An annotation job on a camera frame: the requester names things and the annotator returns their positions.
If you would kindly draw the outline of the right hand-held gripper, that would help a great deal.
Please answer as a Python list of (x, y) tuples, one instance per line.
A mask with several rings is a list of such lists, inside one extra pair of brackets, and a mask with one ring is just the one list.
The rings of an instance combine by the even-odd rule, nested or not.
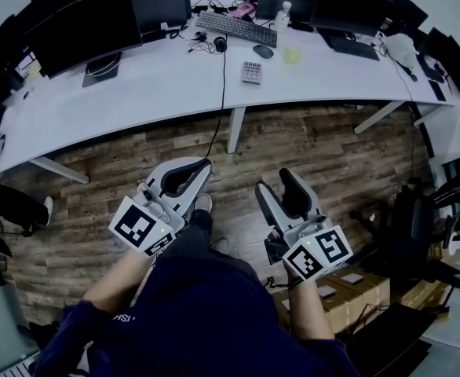
[(254, 188), (267, 224), (275, 229), (265, 239), (268, 260), (282, 262), (302, 280), (317, 279), (350, 259), (352, 248), (341, 226), (322, 217), (316, 193), (299, 175), (282, 168), (279, 177), (281, 202), (265, 182)]

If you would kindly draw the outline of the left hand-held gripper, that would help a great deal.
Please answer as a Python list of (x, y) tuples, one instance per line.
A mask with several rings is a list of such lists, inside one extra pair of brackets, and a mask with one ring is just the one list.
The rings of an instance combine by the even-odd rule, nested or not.
[[(203, 157), (181, 157), (158, 165), (133, 197), (125, 196), (109, 230), (137, 253), (156, 256), (176, 238), (192, 202), (211, 172)], [(165, 195), (165, 201), (159, 198)]]

